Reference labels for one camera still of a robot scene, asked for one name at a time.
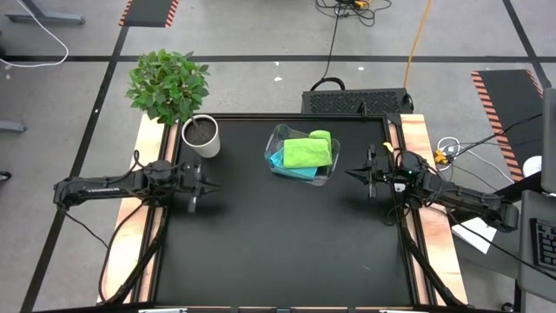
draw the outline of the black mat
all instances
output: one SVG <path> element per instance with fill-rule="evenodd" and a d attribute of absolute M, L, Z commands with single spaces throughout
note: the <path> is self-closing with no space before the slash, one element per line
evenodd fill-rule
<path fill-rule="evenodd" d="M 477 80 L 474 77 L 473 80 L 494 131 L 503 130 L 513 123 L 542 112 L 540 88 L 528 70 L 482 70 L 474 73 L 477 73 L 473 74 L 475 77 L 478 75 L 481 78 Z M 542 155 L 541 119 L 516 126 L 504 137 L 511 147 L 500 147 L 503 153 L 509 152 L 505 154 L 506 163 L 513 175 L 522 176 L 521 168 L 525 161 L 529 157 Z M 499 143 L 505 143 L 504 137 L 498 138 Z"/>
<path fill-rule="evenodd" d="M 379 90 L 322 90 L 303 92 L 302 113 L 357 113 L 364 103 L 369 114 L 413 113 L 413 104 L 404 102 L 405 88 Z"/>
<path fill-rule="evenodd" d="M 128 0 L 120 26 L 170 27 L 179 0 Z"/>
<path fill-rule="evenodd" d="M 222 150 L 203 167 L 224 190 L 202 198 L 194 215 L 185 212 L 187 198 L 170 208 L 157 304 L 409 305 L 398 230 L 381 221 L 390 190 L 369 202 L 343 173 L 361 165 L 369 144 L 385 141 L 382 122 L 282 122 L 329 130 L 340 141 L 335 173 L 322 187 L 270 172 L 263 152 L 278 123 L 219 120 Z M 193 155 L 181 147 L 178 162 Z"/>

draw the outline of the white paper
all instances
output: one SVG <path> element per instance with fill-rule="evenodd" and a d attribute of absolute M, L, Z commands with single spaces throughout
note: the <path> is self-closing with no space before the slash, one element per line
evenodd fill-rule
<path fill-rule="evenodd" d="M 488 239 L 491 242 L 494 238 L 494 235 L 496 235 L 496 229 L 488 226 L 485 222 L 483 222 L 483 220 L 478 217 L 470 219 L 469 221 L 466 221 L 462 224 L 470 230 L 481 234 L 484 238 Z M 461 225 L 454 225 L 452 227 L 452 232 L 484 254 L 486 254 L 488 252 L 488 248 L 490 248 L 490 243 L 486 242 L 471 231 L 464 229 L 463 227 L 461 227 Z"/>

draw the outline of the black table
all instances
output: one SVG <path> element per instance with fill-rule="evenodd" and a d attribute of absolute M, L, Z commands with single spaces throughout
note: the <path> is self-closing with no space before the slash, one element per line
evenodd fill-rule
<path fill-rule="evenodd" d="M 157 305 L 407 306 L 406 259 L 396 226 L 382 223 L 392 193 L 366 189 L 344 170 L 358 168 L 369 144 L 389 135 L 384 118 L 217 119 L 222 150 L 203 160 L 221 192 L 203 197 L 194 215 L 188 199 L 170 206 L 156 282 Z M 273 174 L 263 157 L 278 123 L 329 130 L 340 141 L 334 175 L 322 187 Z M 186 145 L 176 162 L 192 162 Z"/>

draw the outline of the keyboard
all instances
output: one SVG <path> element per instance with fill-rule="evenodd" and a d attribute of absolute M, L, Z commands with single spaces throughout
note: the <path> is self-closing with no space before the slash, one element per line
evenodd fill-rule
<path fill-rule="evenodd" d="M 534 264 L 556 270 L 556 221 L 532 218 L 530 223 Z"/>

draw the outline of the white cable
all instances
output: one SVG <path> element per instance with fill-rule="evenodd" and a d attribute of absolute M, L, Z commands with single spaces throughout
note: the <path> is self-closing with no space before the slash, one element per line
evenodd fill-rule
<path fill-rule="evenodd" d="M 62 42 L 60 39 L 58 39 L 58 37 L 54 36 L 54 34 L 52 34 L 49 30 L 47 30 L 47 29 L 41 24 L 41 22 L 39 22 L 39 21 L 36 19 L 36 17 L 35 17 L 35 15 L 33 14 L 33 12 L 31 12 L 23 3 L 21 3 L 20 0 L 16 0 L 16 1 L 17 1 L 17 3 L 19 3 L 19 5 L 22 6 L 22 8 L 24 8 L 24 9 L 27 11 L 27 13 L 29 13 L 29 15 L 30 15 L 31 17 L 33 17 L 33 19 L 35 20 L 35 22 L 36 22 L 39 26 L 41 26 L 41 28 L 42 28 L 44 31 L 46 31 L 49 35 L 52 36 L 52 38 L 56 39 L 56 41 L 58 41 L 58 42 L 63 46 L 63 48 L 66 50 L 66 55 L 63 56 L 62 60 L 60 60 L 60 61 L 58 61 L 58 62 L 56 62 L 56 63 L 42 63 L 42 64 L 32 64 L 32 65 L 14 64 L 14 63 L 10 63 L 10 62 L 8 62 L 8 61 L 6 61 L 6 60 L 3 60 L 2 58 L 0 58 L 0 62 L 5 63 L 5 64 L 8 64 L 9 66 L 18 67 L 18 68 L 37 68 L 37 67 L 43 67 L 43 66 L 56 66 L 56 65 L 62 64 L 62 63 L 68 58 L 68 55 L 70 54 L 70 50 L 68 49 L 68 47 L 66 47 L 66 45 L 63 44 L 63 42 Z"/>
<path fill-rule="evenodd" d="M 456 142 L 456 144 L 448 144 L 448 145 L 445 145 L 445 146 L 440 147 L 440 145 L 442 144 L 442 142 L 444 142 L 445 140 L 453 140 L 453 141 Z M 458 150 L 457 150 L 457 152 L 455 153 L 455 155 L 457 156 L 457 155 L 460 154 L 461 144 L 460 144 L 460 141 L 458 140 L 458 138 L 456 138 L 456 137 L 444 137 L 444 138 L 441 138 L 441 140 L 439 140 L 439 142 L 436 144 L 436 149 L 437 149 L 437 150 L 440 150 L 440 151 L 442 151 L 442 152 L 444 153 L 444 149 L 445 149 L 446 147 L 450 147 L 450 146 L 457 146 L 457 147 L 458 147 Z M 471 150 L 467 150 L 466 152 L 471 153 L 473 156 L 477 157 L 477 158 L 480 159 L 482 162 L 484 162 L 484 163 L 486 163 L 486 164 L 488 164 L 488 165 L 494 167 L 496 170 L 498 170 L 498 172 L 500 172 L 500 174 L 502 174 L 502 176 L 504 176 L 508 181 L 510 181 L 510 183 L 513 183 L 513 179 L 510 178 L 508 175 L 506 175 L 506 173 L 504 173 L 503 170 L 501 170 L 498 166 L 496 166 L 496 164 L 487 161 L 485 158 L 483 158 L 482 156 L 476 154 L 475 152 L 473 152 L 473 151 L 471 151 Z M 441 168 L 441 169 L 439 169 L 439 170 L 447 170 L 448 168 L 450 168 L 450 166 L 452 166 L 452 164 L 449 164 L 447 167 Z"/>

